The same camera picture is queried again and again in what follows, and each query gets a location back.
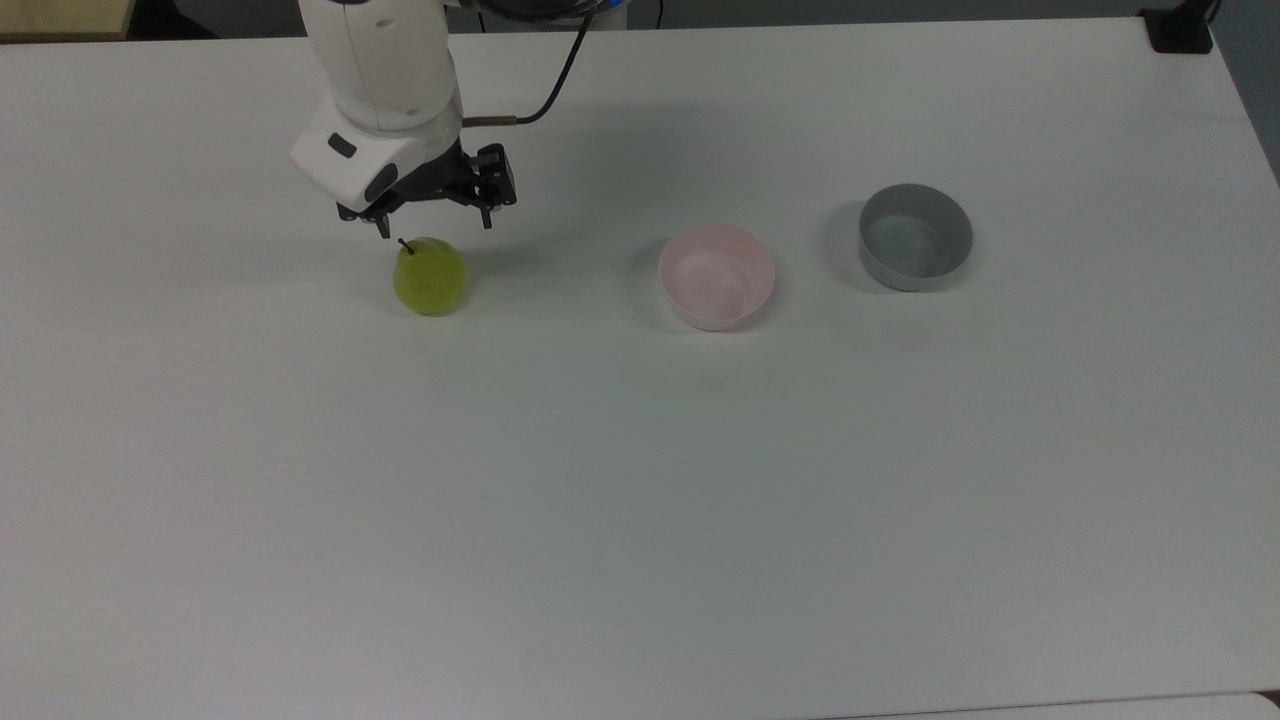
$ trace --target floor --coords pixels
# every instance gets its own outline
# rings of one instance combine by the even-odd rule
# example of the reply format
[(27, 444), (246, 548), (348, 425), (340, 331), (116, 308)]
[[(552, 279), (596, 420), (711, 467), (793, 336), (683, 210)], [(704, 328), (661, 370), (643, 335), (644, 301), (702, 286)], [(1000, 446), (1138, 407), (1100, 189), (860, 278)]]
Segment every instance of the floor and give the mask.
[[(218, 37), (303, 35), (296, 0), (175, 0), (183, 15)], [(1172, 0), (666, 0), (663, 27), (881, 23), (1004, 18), (1134, 15)], [(658, 0), (632, 0), (632, 29), (654, 26)], [(479, 32), (472, 13), (451, 10), (453, 32)], [(517, 29), (499, 19), (490, 32)], [(1253, 127), (1280, 177), (1280, 0), (1224, 0), (1213, 23)]]

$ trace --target gray bowl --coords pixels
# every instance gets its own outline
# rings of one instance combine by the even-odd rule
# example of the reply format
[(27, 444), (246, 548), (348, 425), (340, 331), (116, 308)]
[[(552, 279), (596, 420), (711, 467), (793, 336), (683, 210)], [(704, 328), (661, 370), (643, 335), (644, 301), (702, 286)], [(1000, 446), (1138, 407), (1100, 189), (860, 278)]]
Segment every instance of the gray bowl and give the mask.
[(881, 284), (924, 290), (954, 273), (973, 249), (973, 225), (946, 193), (924, 184), (877, 192), (858, 222), (863, 266)]

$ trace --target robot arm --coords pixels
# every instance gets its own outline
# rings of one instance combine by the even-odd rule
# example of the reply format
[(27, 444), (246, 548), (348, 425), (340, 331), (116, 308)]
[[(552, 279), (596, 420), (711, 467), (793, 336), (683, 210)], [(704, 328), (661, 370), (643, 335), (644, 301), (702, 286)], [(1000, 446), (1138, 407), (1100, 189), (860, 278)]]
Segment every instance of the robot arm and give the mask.
[[(599, 0), (448, 0), (517, 19), (591, 13)], [(293, 164), (344, 220), (375, 223), (404, 202), (447, 199), (489, 214), (516, 202), (500, 145), (462, 150), (462, 101), (448, 50), (445, 0), (298, 0), (329, 77)]]

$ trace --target black cable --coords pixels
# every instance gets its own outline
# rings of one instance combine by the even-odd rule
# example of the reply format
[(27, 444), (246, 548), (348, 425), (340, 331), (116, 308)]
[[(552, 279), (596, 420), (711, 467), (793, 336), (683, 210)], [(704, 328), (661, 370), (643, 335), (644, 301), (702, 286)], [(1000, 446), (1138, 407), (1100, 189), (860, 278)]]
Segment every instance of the black cable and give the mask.
[(543, 119), (543, 115), (547, 114), (547, 110), (550, 110), (552, 105), (556, 104), (556, 99), (559, 97), (559, 91), (562, 87), (564, 87), (564, 81), (568, 78), (568, 72), (573, 68), (573, 59), (577, 58), (577, 50), (579, 47), (582, 46), (582, 38), (586, 37), (586, 31), (588, 28), (591, 27), (591, 18), (594, 17), (595, 17), (595, 8), (588, 10), (586, 15), (582, 17), (582, 27), (577, 28), (577, 37), (573, 38), (573, 47), (572, 50), (568, 51), (568, 58), (564, 59), (564, 68), (561, 70), (561, 77), (559, 79), (556, 81), (556, 87), (552, 88), (550, 96), (547, 97), (547, 102), (543, 102), (543, 106), (539, 108), (539, 110), (532, 115), (529, 115), (526, 118), (516, 118), (517, 126), (527, 126), (530, 123), (536, 123), (538, 120)]

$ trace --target cable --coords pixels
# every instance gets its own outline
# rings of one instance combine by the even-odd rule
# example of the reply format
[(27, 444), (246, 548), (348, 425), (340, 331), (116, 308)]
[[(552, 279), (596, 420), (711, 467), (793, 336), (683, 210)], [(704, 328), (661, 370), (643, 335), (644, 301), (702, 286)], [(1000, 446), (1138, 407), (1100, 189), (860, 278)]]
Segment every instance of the cable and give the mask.
[(591, 27), (591, 18), (594, 17), (595, 8), (589, 9), (586, 15), (582, 17), (582, 26), (577, 28), (577, 37), (573, 38), (573, 47), (568, 51), (568, 58), (564, 59), (564, 67), (561, 69), (561, 77), (556, 81), (556, 87), (552, 88), (552, 94), (547, 97), (547, 102), (543, 102), (543, 106), (539, 108), (536, 113), (525, 118), (517, 118), (516, 115), (481, 115), (476, 118), (465, 118), (462, 120), (462, 127), (495, 128), (527, 126), (543, 119), (543, 115), (552, 109), (552, 105), (556, 104), (556, 99), (559, 97), (559, 91), (564, 87), (568, 72), (573, 69), (573, 60), (577, 58), (577, 50), (582, 47), (582, 38), (586, 37), (586, 31)]
[(582, 17), (582, 27), (577, 28), (577, 37), (573, 38), (573, 47), (568, 51), (568, 58), (564, 59), (564, 68), (561, 70), (561, 77), (556, 81), (556, 87), (552, 88), (550, 96), (547, 97), (547, 102), (538, 109), (536, 113), (525, 118), (516, 118), (517, 126), (527, 126), (530, 123), (536, 123), (547, 114), (547, 110), (552, 109), (556, 104), (556, 99), (559, 97), (559, 91), (564, 87), (564, 81), (568, 78), (568, 72), (573, 69), (573, 60), (577, 58), (577, 50), (582, 46), (582, 38), (586, 37), (586, 31), (591, 27), (591, 18), (595, 17), (595, 8), (593, 6)]

